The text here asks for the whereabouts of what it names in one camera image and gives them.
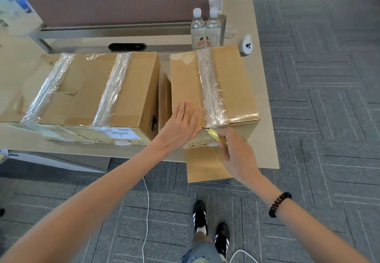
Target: hand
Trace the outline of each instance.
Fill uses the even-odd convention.
[[[198,106],[195,112],[192,113],[192,104],[190,101],[182,101],[173,111],[172,116],[166,122],[165,126],[154,138],[152,143],[157,143],[167,153],[181,148],[189,140],[193,139],[199,130],[202,128],[195,128],[201,107]]]
[[[248,142],[240,139],[238,133],[230,127],[218,133],[224,136],[228,143],[226,147],[218,142],[224,153],[223,165],[227,171],[244,185],[261,178],[262,174],[257,166],[254,150]]]

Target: person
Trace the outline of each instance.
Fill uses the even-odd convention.
[[[196,127],[199,116],[200,107],[194,109],[190,102],[181,102],[149,145],[42,218],[9,248],[0,258],[0,263],[70,261],[116,204],[150,169],[168,153],[195,137],[200,130]],[[228,143],[228,147],[221,145],[225,168],[271,207],[282,191],[260,173],[252,147],[231,128],[219,133]],[[369,262],[290,198],[278,205],[275,215],[315,262]],[[206,208],[202,201],[194,205],[193,222],[193,246],[183,256],[182,262],[226,261],[230,240],[226,223],[219,224],[216,239],[212,242],[208,236]]]

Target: plastic bottle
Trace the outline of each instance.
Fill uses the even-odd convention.
[[[193,21],[191,22],[191,41],[193,50],[206,47],[206,26],[202,19],[202,10],[195,8],[193,10]]]
[[[206,40],[207,47],[216,47],[220,45],[220,20],[218,9],[211,7],[210,18],[206,23]]]

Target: desk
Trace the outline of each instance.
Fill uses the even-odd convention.
[[[227,24],[237,27],[237,35],[233,39],[226,39],[225,45],[237,44],[247,33],[250,33],[252,36],[253,51],[242,59],[256,97],[261,122],[248,139],[248,142],[254,148],[260,168],[278,169],[276,142],[274,139],[253,1],[223,0],[222,13],[227,16]],[[115,41],[115,37],[85,38],[56,40],[50,42],[50,44],[52,44],[55,50],[75,51],[77,53],[103,53],[109,52],[107,46]],[[159,52],[163,70],[170,73],[169,54],[181,52],[180,46],[191,44],[191,37],[190,35],[118,37],[117,42],[144,42],[147,45],[179,45],[178,50]],[[0,48],[0,98],[2,98],[0,112],[2,112],[9,100],[14,96],[17,88],[22,85],[25,78],[28,78],[27,67],[36,63],[44,51],[30,38],[12,37],[4,31],[0,31],[0,44],[2,45]],[[131,158],[143,147],[140,145],[88,145],[48,141],[37,133],[20,131],[14,127],[7,126],[7,124],[0,124],[0,149]],[[165,160],[184,162],[184,150],[175,150]]]

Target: sneaker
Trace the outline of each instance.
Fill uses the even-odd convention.
[[[230,229],[224,222],[219,223],[216,228],[214,246],[219,254],[226,258],[227,249],[230,245]]]
[[[194,222],[194,234],[197,233],[198,228],[206,227],[206,235],[208,235],[209,231],[207,228],[206,206],[204,205],[202,200],[198,200],[194,204],[193,222]]]

